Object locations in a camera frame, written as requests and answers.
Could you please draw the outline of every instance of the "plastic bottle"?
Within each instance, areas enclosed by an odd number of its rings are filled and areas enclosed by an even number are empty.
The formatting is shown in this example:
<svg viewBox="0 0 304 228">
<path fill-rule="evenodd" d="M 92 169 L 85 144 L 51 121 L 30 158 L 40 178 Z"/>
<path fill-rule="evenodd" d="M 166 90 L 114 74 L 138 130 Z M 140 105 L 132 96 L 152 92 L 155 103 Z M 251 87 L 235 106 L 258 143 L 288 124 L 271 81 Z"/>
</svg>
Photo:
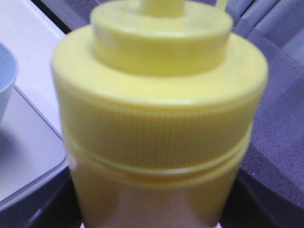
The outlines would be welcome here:
<svg viewBox="0 0 304 228">
<path fill-rule="evenodd" d="M 263 54 L 231 28 L 203 3 L 120 0 L 59 43 L 52 69 L 87 228 L 217 224 L 267 81 Z"/>
</svg>

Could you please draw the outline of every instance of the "bottle cap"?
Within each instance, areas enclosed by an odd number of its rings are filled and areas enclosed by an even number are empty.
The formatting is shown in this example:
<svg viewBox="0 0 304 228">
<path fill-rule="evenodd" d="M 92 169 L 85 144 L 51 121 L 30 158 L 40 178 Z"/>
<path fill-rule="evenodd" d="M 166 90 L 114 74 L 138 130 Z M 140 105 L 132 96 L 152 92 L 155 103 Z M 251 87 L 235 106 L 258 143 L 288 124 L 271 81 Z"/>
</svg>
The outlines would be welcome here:
<svg viewBox="0 0 304 228">
<path fill-rule="evenodd" d="M 194 1 L 99 5 L 54 53 L 68 144 L 134 172 L 225 162 L 248 143 L 267 81 L 263 54 L 231 27 Z"/>
</svg>

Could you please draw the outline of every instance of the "nozzle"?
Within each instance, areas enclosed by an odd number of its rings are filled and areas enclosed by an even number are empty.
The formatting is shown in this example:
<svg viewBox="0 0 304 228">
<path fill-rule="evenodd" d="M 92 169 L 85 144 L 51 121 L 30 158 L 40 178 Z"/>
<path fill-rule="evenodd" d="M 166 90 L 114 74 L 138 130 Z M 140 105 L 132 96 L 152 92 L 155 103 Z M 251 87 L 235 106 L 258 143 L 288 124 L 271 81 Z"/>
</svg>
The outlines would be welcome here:
<svg viewBox="0 0 304 228">
<path fill-rule="evenodd" d="M 227 7 L 227 0 L 217 0 L 216 7 L 224 11 Z"/>
<path fill-rule="evenodd" d="M 185 12 L 184 0 L 142 0 L 141 14 L 155 18 L 181 17 Z"/>
</svg>

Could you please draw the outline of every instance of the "light blue bowl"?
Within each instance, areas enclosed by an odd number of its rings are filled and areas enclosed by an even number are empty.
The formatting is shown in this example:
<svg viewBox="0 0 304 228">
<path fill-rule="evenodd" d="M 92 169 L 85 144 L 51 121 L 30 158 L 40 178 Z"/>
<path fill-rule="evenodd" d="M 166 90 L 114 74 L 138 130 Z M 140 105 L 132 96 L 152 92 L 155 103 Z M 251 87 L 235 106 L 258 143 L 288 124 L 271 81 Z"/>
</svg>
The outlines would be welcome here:
<svg viewBox="0 0 304 228">
<path fill-rule="evenodd" d="M 17 72 L 16 58 L 9 49 L 0 43 L 0 121 L 12 93 Z"/>
</svg>

